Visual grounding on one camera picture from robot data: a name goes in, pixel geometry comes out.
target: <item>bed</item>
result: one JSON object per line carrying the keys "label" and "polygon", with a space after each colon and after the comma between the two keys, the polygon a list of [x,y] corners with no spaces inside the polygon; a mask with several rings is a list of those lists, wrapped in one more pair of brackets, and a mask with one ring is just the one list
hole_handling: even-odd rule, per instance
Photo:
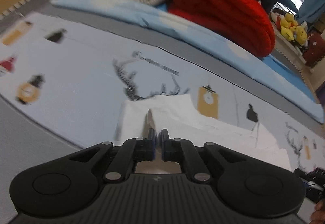
{"label": "bed", "polygon": [[[8,172],[0,176],[2,222],[15,215],[8,190],[17,173],[102,141],[120,144],[123,103],[155,95],[189,94],[203,115],[256,137],[272,134],[292,169],[325,167],[323,110],[277,50],[256,61],[223,37],[161,10],[126,0],[87,1],[1,1],[0,60],[13,62],[0,79],[0,164]],[[189,38],[189,29],[200,36]],[[216,39],[223,50],[208,50]],[[32,100],[19,92],[27,88]]]}

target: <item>folded red blanket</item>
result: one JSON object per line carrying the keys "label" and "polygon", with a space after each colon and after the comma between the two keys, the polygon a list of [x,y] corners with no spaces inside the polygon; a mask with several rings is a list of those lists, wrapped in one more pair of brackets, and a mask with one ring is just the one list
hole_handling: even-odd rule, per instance
{"label": "folded red blanket", "polygon": [[274,48],[273,27],[256,0],[173,0],[168,11],[223,35],[257,57]]}

